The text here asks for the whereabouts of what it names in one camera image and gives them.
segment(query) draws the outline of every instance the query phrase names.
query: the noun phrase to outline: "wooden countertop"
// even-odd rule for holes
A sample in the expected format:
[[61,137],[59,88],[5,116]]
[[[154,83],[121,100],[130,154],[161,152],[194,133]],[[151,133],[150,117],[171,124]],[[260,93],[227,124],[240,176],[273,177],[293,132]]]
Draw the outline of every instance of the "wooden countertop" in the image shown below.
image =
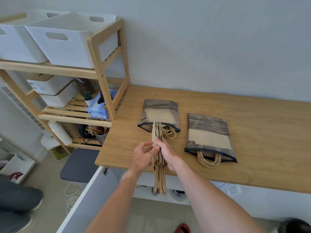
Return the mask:
[[[181,132],[167,141],[208,180],[311,193],[311,103],[300,101],[130,86],[97,165],[128,168],[134,148],[151,140],[137,127],[145,98],[179,103]],[[185,153],[187,113],[227,120],[238,163],[208,169]],[[165,174],[176,175],[167,168]]]

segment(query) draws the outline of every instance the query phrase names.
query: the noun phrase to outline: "gray seat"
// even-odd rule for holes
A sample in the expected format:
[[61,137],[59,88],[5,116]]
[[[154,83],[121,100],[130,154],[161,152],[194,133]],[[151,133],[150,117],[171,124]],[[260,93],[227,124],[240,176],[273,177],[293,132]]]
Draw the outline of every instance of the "gray seat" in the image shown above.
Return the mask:
[[99,151],[75,149],[60,172],[60,178],[66,181],[88,183],[98,166],[95,160]]

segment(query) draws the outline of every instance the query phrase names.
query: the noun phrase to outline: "striped pouch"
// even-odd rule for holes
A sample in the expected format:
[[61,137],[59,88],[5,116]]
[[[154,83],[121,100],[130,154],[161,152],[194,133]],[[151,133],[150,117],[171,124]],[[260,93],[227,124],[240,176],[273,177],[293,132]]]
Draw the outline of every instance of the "striped pouch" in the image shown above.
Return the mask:
[[213,164],[237,162],[230,141],[228,124],[225,120],[190,113],[187,114],[187,117],[188,140],[185,152],[197,155],[199,160],[199,154],[202,155],[204,163],[208,162],[206,159],[213,160],[215,162],[212,162]]
[[138,127],[151,131],[154,121],[161,122],[163,129],[171,127],[175,133],[180,132],[178,103],[168,100],[145,99]]

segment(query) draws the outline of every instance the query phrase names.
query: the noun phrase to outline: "person's right hand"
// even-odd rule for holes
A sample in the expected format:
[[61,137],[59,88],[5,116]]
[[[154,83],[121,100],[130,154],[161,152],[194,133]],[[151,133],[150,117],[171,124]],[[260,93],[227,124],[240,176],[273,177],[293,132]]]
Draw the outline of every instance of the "person's right hand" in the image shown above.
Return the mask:
[[179,156],[173,151],[172,147],[166,142],[165,139],[161,141],[158,137],[155,137],[155,143],[161,147],[162,155],[167,162],[169,169],[176,172],[173,164]]

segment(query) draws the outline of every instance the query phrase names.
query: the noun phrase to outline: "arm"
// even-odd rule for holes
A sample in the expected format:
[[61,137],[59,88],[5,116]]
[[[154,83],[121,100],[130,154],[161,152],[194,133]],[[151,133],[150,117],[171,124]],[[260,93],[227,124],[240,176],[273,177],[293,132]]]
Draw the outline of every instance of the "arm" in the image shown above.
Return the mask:
[[135,148],[132,164],[123,175],[118,188],[99,210],[84,233],[124,232],[137,180],[160,149],[158,146],[152,148],[150,146],[152,144],[152,142],[143,142]]
[[177,173],[203,232],[263,233],[251,216],[185,163],[166,142],[155,139],[171,171]]

